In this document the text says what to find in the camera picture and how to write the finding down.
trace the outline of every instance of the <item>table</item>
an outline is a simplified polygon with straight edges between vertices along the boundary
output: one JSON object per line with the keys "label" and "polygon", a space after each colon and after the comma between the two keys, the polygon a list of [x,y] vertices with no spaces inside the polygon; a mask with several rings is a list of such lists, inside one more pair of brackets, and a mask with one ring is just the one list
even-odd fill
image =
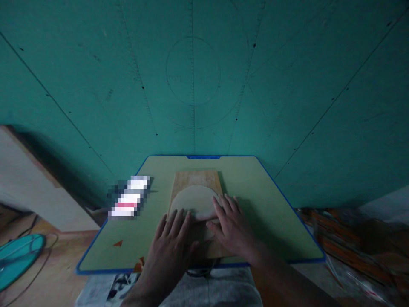
{"label": "table", "polygon": [[[315,242],[255,156],[149,156],[137,175],[149,175],[150,193],[135,220],[107,220],[77,265],[79,275],[129,273],[146,257],[156,226],[169,208],[177,171],[216,169],[224,193],[236,195],[255,234],[288,263],[322,262]],[[247,266],[223,258],[217,267]]]}

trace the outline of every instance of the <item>drawn lines on wall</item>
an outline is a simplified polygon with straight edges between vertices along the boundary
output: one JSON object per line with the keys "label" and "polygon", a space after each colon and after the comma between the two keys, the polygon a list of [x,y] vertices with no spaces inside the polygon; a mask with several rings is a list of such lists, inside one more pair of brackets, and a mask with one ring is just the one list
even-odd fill
{"label": "drawn lines on wall", "polygon": [[246,87],[246,85],[248,83],[248,78],[249,78],[249,75],[250,75],[249,72],[250,72],[251,60],[253,59],[254,48],[256,48],[256,46],[257,46],[257,36],[259,34],[260,25],[261,25],[261,21],[262,21],[262,18],[263,18],[264,8],[265,8],[265,0],[262,0],[260,2],[260,4],[259,4],[259,10],[258,10],[258,13],[257,13],[256,30],[255,30],[253,40],[252,40],[253,48],[250,48],[250,57],[248,59],[248,63],[247,63],[246,71],[245,71],[245,78],[243,80],[242,86],[240,87],[239,96],[238,96],[238,99],[237,99],[237,102],[236,102],[235,120],[234,120],[234,123],[233,123],[233,129],[231,131],[230,138],[229,138],[229,141],[228,141],[227,155],[229,154],[231,141],[233,139],[234,131],[235,131],[235,128],[236,128],[236,120],[239,117],[240,107],[241,107],[242,99],[243,99],[243,95],[244,95],[244,89],[245,89],[245,87]]}
{"label": "drawn lines on wall", "polygon": [[105,161],[100,157],[100,155],[95,151],[95,149],[91,146],[91,144],[88,142],[88,140],[85,138],[85,136],[81,133],[81,131],[78,129],[78,127],[74,124],[74,122],[70,119],[68,114],[62,109],[62,107],[59,105],[59,103],[54,99],[54,97],[50,94],[50,92],[46,89],[44,84],[40,81],[40,79],[34,74],[34,72],[31,70],[31,68],[27,65],[27,63],[23,60],[23,58],[18,54],[16,49],[10,44],[10,42],[7,40],[7,38],[3,35],[2,32],[0,32],[0,36],[3,38],[3,40],[6,42],[6,44],[10,47],[10,49],[13,51],[13,53],[18,57],[18,59],[21,61],[21,63],[26,67],[28,72],[34,77],[34,79],[38,82],[38,84],[44,89],[46,92],[46,96],[49,97],[55,105],[58,107],[58,109],[64,114],[64,116],[67,118],[67,120],[70,122],[70,124],[74,127],[74,129],[78,132],[78,134],[84,139],[86,144],[88,145],[89,148],[92,149],[92,151],[95,153],[95,155],[98,157],[98,159],[102,162],[102,164],[107,168],[107,170],[115,176],[113,171],[109,168],[109,166],[105,163]]}
{"label": "drawn lines on wall", "polygon": [[[155,137],[155,136],[158,135],[158,132],[156,130],[155,123],[153,121],[152,112],[151,112],[149,102],[148,102],[146,92],[145,92],[145,86],[144,86],[144,83],[142,81],[141,74],[139,72],[138,58],[137,58],[136,53],[134,51],[134,48],[132,46],[131,38],[130,38],[130,35],[129,35],[129,31],[128,31],[127,22],[126,22],[124,11],[122,9],[120,1],[118,1],[116,3],[116,7],[118,9],[118,14],[119,14],[119,17],[121,19],[121,24],[122,24],[122,26],[123,26],[123,28],[125,30],[126,41],[127,41],[127,51],[129,52],[129,54],[130,54],[130,56],[132,58],[133,79],[134,79],[135,83],[139,84],[139,86],[141,87],[141,90],[142,90],[142,93],[143,93],[143,98],[144,98],[144,105],[145,105],[146,111],[147,111],[148,116],[149,116],[149,121],[151,123],[151,128],[152,128],[153,133],[154,133],[153,137]],[[157,140],[157,143],[159,145],[160,152],[162,152],[162,150],[160,149],[161,145],[160,145],[160,142],[158,140]]]}
{"label": "drawn lines on wall", "polygon": [[[315,125],[311,128],[310,132],[308,132],[308,134],[305,136],[305,138],[302,140],[302,142],[300,143],[300,145],[298,146],[297,149],[299,149],[303,143],[307,140],[307,138],[314,134],[314,129],[315,127],[320,123],[320,121],[325,117],[325,115],[328,113],[328,111],[333,107],[333,105],[335,104],[335,102],[337,101],[337,99],[341,96],[341,94],[345,91],[349,89],[349,85],[351,84],[351,82],[354,80],[354,78],[356,77],[356,75],[359,73],[359,71],[365,66],[365,64],[368,62],[368,60],[371,58],[371,56],[375,53],[375,51],[378,49],[378,47],[383,43],[383,41],[386,39],[386,37],[389,35],[389,33],[395,28],[395,26],[400,22],[400,20],[403,18],[403,16],[409,12],[409,6],[405,9],[405,11],[402,13],[402,15],[399,16],[399,18],[396,20],[396,22],[389,28],[389,30],[386,32],[386,34],[381,38],[381,40],[379,41],[379,43],[375,46],[375,48],[368,54],[368,56],[366,57],[366,59],[362,62],[362,64],[358,67],[358,69],[355,71],[355,73],[352,75],[352,77],[348,80],[348,82],[345,84],[345,86],[343,87],[343,89],[339,92],[339,94],[335,97],[335,99],[333,99],[332,103],[329,105],[329,107],[325,110],[325,112],[322,114],[322,116],[318,119],[318,121],[315,123]],[[292,159],[292,157],[294,156],[294,154],[296,153],[296,151],[294,151],[292,153],[292,155],[289,157],[289,159],[284,163],[284,165],[281,167],[281,169],[278,171],[278,173],[276,174],[276,176],[274,177],[274,179],[276,179],[281,171],[284,169],[284,167],[290,162],[290,160]]]}
{"label": "drawn lines on wall", "polygon": [[190,22],[190,68],[192,70],[192,85],[190,88],[190,97],[191,97],[191,116],[192,116],[192,146],[193,153],[196,153],[196,119],[195,119],[195,57],[194,57],[194,27],[193,27],[193,0],[189,1],[189,22]]}

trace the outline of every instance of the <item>round flatbread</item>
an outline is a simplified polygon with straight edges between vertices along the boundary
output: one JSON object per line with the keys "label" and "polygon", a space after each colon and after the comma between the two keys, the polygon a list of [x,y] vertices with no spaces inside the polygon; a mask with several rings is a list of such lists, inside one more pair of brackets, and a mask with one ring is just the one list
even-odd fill
{"label": "round flatbread", "polygon": [[[175,196],[170,210],[183,208],[186,212],[190,211],[193,216],[202,219],[203,216],[210,216],[214,212],[213,196],[217,197],[217,194],[211,188],[203,185],[190,185]],[[205,221],[194,223],[190,226],[186,243],[203,242],[210,240],[213,236],[213,232],[206,227]]]}

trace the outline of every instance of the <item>left hand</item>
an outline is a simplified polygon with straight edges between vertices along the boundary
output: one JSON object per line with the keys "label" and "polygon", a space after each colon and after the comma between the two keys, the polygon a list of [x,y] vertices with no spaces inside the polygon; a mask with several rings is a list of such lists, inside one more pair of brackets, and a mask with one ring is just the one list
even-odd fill
{"label": "left hand", "polygon": [[190,212],[186,217],[183,213],[183,209],[175,210],[168,220],[166,214],[162,217],[141,276],[123,306],[158,306],[187,271],[199,242],[185,245],[192,217]]}

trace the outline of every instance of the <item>wooden floor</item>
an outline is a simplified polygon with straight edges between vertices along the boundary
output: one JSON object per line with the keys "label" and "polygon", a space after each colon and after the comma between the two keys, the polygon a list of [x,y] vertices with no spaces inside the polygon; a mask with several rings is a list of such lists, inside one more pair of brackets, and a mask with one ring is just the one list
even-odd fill
{"label": "wooden floor", "polygon": [[[30,227],[33,219],[34,215],[9,225],[0,234],[0,244],[3,245],[10,239],[15,239]],[[46,247],[22,277],[0,293],[0,306],[7,306],[18,297],[10,306],[73,307],[87,280],[86,276],[76,275],[75,266],[97,231],[62,233],[46,221],[39,219],[32,233],[45,235]]]}

